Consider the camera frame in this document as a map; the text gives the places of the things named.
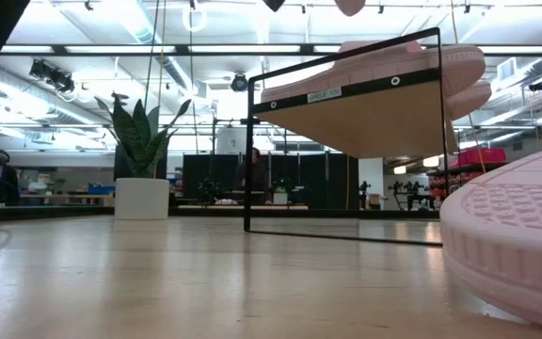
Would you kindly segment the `pink rubber slide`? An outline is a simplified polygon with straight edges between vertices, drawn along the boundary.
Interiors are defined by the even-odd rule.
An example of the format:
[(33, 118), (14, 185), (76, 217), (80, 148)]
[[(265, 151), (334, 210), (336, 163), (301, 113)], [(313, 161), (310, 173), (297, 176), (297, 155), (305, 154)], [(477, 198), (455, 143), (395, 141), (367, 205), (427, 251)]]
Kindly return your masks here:
[(446, 101), (447, 112), (452, 121), (461, 119), (484, 105), (491, 95), (490, 83), (479, 81), (473, 86), (448, 97)]
[(358, 14), (366, 4), (366, 0), (334, 0), (339, 11), (347, 17)]
[(411, 41), (337, 60), (329, 69), (308, 78), (264, 89), (261, 101), (270, 102), (437, 67), (442, 68), (447, 97), (461, 99), (466, 95), (478, 95), (482, 104), (490, 98), (491, 86), (481, 79), (486, 69), (481, 49), (462, 44), (424, 49)]
[(542, 325), (542, 151), (464, 184), (439, 219), (444, 257), (472, 294)]

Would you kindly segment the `white shelf label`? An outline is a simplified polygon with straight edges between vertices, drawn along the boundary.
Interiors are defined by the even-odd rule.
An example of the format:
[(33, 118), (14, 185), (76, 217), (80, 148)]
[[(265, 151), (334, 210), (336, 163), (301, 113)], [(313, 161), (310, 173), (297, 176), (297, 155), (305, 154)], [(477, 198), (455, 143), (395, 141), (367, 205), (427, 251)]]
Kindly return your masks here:
[(335, 88), (335, 89), (324, 89), (321, 91), (316, 91), (309, 93), (307, 95), (307, 103), (316, 103), (321, 102), (329, 99), (334, 99), (342, 96), (342, 89), (341, 88)]

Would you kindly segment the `black overhead beam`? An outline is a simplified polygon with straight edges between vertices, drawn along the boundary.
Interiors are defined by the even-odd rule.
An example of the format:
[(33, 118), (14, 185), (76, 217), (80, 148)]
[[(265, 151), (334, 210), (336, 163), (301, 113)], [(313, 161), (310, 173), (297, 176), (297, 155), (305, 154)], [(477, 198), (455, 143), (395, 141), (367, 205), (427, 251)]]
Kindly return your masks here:
[[(145, 57), (155, 54), (170, 56), (271, 56), (271, 57), (319, 57), (337, 53), (340, 44), (9, 44), (1, 56), (54, 56), (54, 57)], [(487, 57), (542, 57), (542, 45), (485, 44), (478, 45)]]

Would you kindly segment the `white box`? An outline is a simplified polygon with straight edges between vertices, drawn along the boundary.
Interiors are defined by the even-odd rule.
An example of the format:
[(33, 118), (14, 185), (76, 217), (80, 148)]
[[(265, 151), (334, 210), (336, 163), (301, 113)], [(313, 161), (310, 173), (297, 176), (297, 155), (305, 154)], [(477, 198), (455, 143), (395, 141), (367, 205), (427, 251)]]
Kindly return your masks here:
[(225, 126), (215, 135), (215, 152), (219, 154), (244, 153), (247, 148), (247, 129)]

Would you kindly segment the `black partition screen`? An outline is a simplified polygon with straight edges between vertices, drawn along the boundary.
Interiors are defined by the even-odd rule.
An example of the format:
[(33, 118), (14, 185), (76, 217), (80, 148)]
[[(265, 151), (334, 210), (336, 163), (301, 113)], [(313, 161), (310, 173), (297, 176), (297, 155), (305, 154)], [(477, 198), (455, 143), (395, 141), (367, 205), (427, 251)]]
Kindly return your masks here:
[[(233, 185), (241, 154), (186, 155), (183, 196), (196, 205), (242, 204), (245, 190)], [(342, 153), (262, 155), (268, 187), (252, 189), (251, 203), (303, 205), (317, 210), (359, 207), (359, 161)]]

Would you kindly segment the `green snake plant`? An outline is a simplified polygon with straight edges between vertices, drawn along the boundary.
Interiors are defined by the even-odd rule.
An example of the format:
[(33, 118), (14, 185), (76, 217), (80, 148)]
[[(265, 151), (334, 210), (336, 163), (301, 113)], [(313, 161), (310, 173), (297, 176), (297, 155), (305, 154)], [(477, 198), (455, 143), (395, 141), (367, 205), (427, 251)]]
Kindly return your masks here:
[(105, 110), (111, 118), (112, 128), (109, 132), (117, 141), (117, 148), (134, 178), (153, 179), (157, 165), (167, 156), (169, 141), (176, 133), (173, 126), (177, 119), (187, 112), (192, 100), (184, 100), (171, 122), (160, 127), (159, 106), (146, 112), (146, 107), (139, 99), (133, 111), (129, 113), (125, 109), (126, 103), (123, 102), (125, 95), (112, 92), (112, 98), (114, 99), (112, 106), (98, 97), (95, 97), (95, 100), (98, 107)]

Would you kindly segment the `white pillar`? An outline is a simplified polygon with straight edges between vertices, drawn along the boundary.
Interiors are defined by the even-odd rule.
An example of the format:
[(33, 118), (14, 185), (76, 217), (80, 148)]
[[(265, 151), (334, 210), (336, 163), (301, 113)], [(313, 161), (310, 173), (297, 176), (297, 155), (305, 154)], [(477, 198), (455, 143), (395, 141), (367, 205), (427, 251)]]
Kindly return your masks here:
[(359, 160), (359, 182), (367, 183), (366, 207), (381, 210), (384, 207), (384, 169), (382, 158)]

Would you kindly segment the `background black robot arms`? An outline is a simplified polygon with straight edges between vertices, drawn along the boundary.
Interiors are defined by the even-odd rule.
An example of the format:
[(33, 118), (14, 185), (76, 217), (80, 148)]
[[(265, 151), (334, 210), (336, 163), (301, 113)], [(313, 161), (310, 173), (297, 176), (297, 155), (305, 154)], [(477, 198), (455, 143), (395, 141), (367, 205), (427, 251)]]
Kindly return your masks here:
[(418, 181), (406, 183), (395, 181), (389, 186), (389, 191), (400, 211), (412, 211), (415, 204), (419, 205), (419, 210), (435, 209), (435, 198), (430, 194), (430, 188), (421, 185)]

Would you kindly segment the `black stage lights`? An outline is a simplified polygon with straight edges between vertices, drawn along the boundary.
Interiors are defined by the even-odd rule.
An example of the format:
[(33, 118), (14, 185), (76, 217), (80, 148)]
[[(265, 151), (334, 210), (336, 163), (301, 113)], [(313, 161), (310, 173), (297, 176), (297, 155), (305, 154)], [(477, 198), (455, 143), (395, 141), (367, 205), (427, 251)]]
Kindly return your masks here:
[(70, 73), (64, 73), (59, 68), (49, 65), (42, 59), (34, 59), (29, 74), (39, 81), (44, 81), (61, 93), (71, 93), (75, 89)]

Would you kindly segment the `white plant pot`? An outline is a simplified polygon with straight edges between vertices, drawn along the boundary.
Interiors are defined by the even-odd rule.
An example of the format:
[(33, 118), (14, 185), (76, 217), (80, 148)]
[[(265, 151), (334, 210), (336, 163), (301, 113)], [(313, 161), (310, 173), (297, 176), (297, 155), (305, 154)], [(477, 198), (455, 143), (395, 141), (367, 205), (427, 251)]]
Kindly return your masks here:
[(116, 220), (167, 219), (169, 181), (152, 178), (119, 178), (116, 180)]

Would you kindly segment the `red storage bin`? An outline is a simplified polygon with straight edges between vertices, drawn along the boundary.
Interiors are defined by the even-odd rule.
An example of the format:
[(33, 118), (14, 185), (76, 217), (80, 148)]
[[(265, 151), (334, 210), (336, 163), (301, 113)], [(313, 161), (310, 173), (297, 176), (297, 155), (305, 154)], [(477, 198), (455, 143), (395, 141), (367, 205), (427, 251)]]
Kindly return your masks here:
[(458, 168), (471, 165), (500, 164), (507, 161), (502, 148), (467, 149), (449, 157), (449, 167)]

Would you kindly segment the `rack with red bins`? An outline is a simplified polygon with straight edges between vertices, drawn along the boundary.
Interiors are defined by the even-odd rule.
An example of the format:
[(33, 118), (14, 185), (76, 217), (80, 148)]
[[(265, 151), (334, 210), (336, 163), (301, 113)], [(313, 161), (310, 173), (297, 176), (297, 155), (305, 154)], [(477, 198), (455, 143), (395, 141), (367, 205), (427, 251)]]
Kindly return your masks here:
[(427, 173), (429, 193), (435, 198), (446, 198), (483, 173), (480, 164), (448, 168), (447, 171), (439, 169), (430, 171)]

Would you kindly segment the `wooden shelf with black frame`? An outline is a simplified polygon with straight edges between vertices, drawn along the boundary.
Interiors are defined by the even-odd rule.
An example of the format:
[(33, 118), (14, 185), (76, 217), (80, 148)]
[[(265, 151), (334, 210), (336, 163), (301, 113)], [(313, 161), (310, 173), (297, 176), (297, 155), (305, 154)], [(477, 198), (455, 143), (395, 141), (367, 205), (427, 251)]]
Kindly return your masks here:
[(311, 104), (308, 94), (269, 103), (254, 100), (256, 84), (266, 79), (425, 38), (439, 40), (440, 29), (428, 28), (251, 77), (246, 152), (252, 152), (254, 120), (261, 118), (356, 158), (447, 154), (451, 133), (441, 67), (339, 87), (341, 97)]

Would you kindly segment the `black metal table frame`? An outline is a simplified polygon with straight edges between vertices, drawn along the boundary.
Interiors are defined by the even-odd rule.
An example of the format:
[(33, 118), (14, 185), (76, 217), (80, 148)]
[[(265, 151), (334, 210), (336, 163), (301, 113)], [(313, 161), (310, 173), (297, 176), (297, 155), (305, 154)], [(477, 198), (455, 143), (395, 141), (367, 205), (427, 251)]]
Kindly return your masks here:
[[(0, 208), (0, 221), (30, 220), (41, 218), (76, 218), (99, 215), (113, 215), (113, 207), (104, 206), (9, 206)], [(170, 209), (171, 217), (222, 217), (239, 218), (244, 210), (239, 205), (198, 208), (180, 206)], [(358, 218), (358, 219), (438, 219), (438, 211), (399, 211), (399, 210), (305, 210), (299, 206), (280, 208), (279, 206), (254, 206), (254, 218)]]

